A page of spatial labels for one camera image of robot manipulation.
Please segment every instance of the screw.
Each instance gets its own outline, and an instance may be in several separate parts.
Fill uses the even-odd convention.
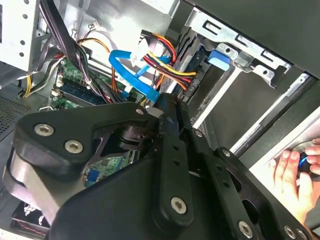
[[[54,134],[55,130],[52,126],[49,124],[41,123],[38,124],[34,127],[34,131],[36,134],[43,136],[43,137],[48,137]]]
[[[230,152],[228,152],[227,150],[223,149],[222,152],[223,152],[223,154],[226,155],[227,157],[230,157]]]
[[[296,228],[298,234],[303,238],[303,240],[308,240],[307,236],[305,235],[305,233],[299,229],[299,228]]]
[[[202,133],[198,130],[195,131],[195,134],[199,137],[199,138],[202,138]]]
[[[290,227],[288,227],[287,225],[285,225],[285,226],[283,227],[283,229],[284,229],[284,231],[286,232],[286,234],[287,234],[290,238],[296,239],[296,235],[295,235],[294,231],[291,230]]]
[[[187,205],[186,203],[179,197],[174,196],[171,199],[171,207],[175,210],[178,214],[185,214],[187,212]]]
[[[252,239],[254,234],[250,228],[250,226],[245,221],[239,221],[238,227],[240,232],[246,236],[247,239]]]
[[[76,140],[69,140],[64,144],[65,150],[72,154],[79,154],[83,151],[84,146]]]
[[[144,115],[145,114],[144,111],[142,111],[141,109],[136,109],[135,111],[140,115]]]

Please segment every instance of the red wire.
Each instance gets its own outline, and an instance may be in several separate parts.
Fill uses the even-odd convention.
[[[172,51],[173,53],[173,56],[172,56],[172,62],[174,63],[176,60],[177,60],[177,54],[176,54],[176,51],[175,49],[172,47],[172,44],[171,42],[169,42],[167,39],[165,38],[160,38],[160,37],[157,37],[158,40],[162,43],[164,43],[168,48],[170,48],[170,50]]]
[[[60,53],[60,54],[55,55],[53,58],[54,58],[54,59],[60,59],[60,58],[62,58],[63,56],[64,56],[64,54],[63,54],[63,53]]]
[[[45,233],[40,232],[40,231],[37,231],[37,230],[35,230],[35,229],[32,229],[32,228],[24,225],[24,224],[21,223],[21,222],[18,222],[18,221],[17,221],[17,223],[18,223],[21,227],[23,227],[24,229],[30,230],[30,231],[32,231],[32,232],[34,232],[34,233],[36,233],[36,234],[40,234],[40,235],[42,235],[42,236],[45,236],[45,235],[46,235]]]
[[[181,79],[185,80],[186,82],[188,83],[191,83],[191,79],[190,78],[187,78],[187,77],[180,77]]]

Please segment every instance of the black wire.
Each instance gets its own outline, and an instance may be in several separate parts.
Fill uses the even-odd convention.
[[[43,66],[44,66],[44,64],[46,62],[46,58],[47,58],[48,52],[49,52],[51,40],[52,40],[52,36],[50,36],[46,40],[45,44],[43,45],[43,48],[42,48],[42,51],[41,51],[41,54],[40,54],[40,57],[39,57],[38,65],[36,66],[36,69],[34,70],[35,72],[39,72],[43,68]]]
[[[53,67],[53,65],[58,61],[58,59],[53,59],[51,60],[51,62],[49,63],[48,65],[48,68],[44,74],[44,77],[43,79],[37,84],[35,85],[30,92],[33,92],[35,90],[37,90],[38,88],[41,88],[43,85],[47,84],[47,81],[48,81],[48,77],[49,77],[49,74],[50,74],[50,71],[51,71],[51,68]]]
[[[120,96],[118,96],[112,90],[112,88],[108,84],[106,84],[104,81],[97,78],[96,83],[99,85],[101,90],[112,100],[113,103],[123,103],[124,102],[124,100]]]
[[[155,62],[154,60],[149,58],[150,56],[147,54],[146,58],[150,61],[150,63],[152,64],[152,67],[154,69],[156,69],[158,72],[163,72],[167,75],[169,75],[170,77],[174,78],[175,80],[178,80],[181,83],[184,84],[190,84],[189,82],[185,81],[183,78],[188,78],[188,79],[192,79],[192,76],[181,76],[181,75],[177,75],[171,71],[169,71],[168,69],[166,69],[165,67],[159,65],[157,62]]]
[[[60,46],[62,53],[75,66],[79,65],[77,61],[77,43],[70,37],[63,19],[53,0],[40,0],[40,11],[48,25],[50,33]]]

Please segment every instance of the black plastic bracket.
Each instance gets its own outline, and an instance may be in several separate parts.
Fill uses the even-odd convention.
[[[97,152],[96,139],[102,139],[98,152],[105,155],[121,153],[124,130],[128,126],[144,127],[151,118],[138,104],[125,102],[95,107],[74,108],[60,111],[38,112],[21,118],[14,131],[13,147],[19,157],[54,177],[72,180],[78,178],[88,161]],[[38,124],[53,127],[50,136],[36,134]],[[65,143],[76,140],[83,151],[74,154],[65,149]]]
[[[186,145],[179,139],[177,102],[165,94],[158,102],[159,139],[153,149],[157,161],[153,219],[168,235],[177,235],[194,220]]]

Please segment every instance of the metal panel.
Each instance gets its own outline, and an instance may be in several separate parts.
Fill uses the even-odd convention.
[[[290,88],[281,95],[274,104],[271,105],[271,107],[256,121],[252,127],[232,146],[230,149],[231,152],[235,153],[262,125],[265,119],[270,117],[270,115],[274,114],[274,110],[278,106],[283,106],[281,102],[286,102],[287,97],[291,97],[292,94],[294,94],[298,88],[305,83],[305,81],[309,78],[309,75],[306,73],[301,74],[300,77],[290,86]]]
[[[232,44],[273,69],[283,66],[288,70],[291,67],[289,63],[232,30],[221,21],[210,17],[196,7],[193,9],[185,25],[191,27],[193,31],[211,41]]]
[[[2,42],[0,61],[29,71],[34,57],[34,40],[40,0],[0,0]]]
[[[292,149],[298,144],[311,141],[319,137],[320,107],[310,114],[303,122],[285,136],[278,144],[270,149],[250,171],[257,177],[264,171],[265,165],[273,158],[277,158],[284,150]]]
[[[318,0],[187,0],[320,78]]]
[[[68,2],[69,5],[78,6],[79,0]],[[79,37],[89,31],[88,25],[95,20],[105,29],[110,39],[100,36],[102,40],[111,42],[113,49],[131,52],[139,42],[141,30],[164,35],[172,18],[141,0],[90,0],[79,28]],[[72,14],[65,15],[64,22],[68,29],[74,21]]]

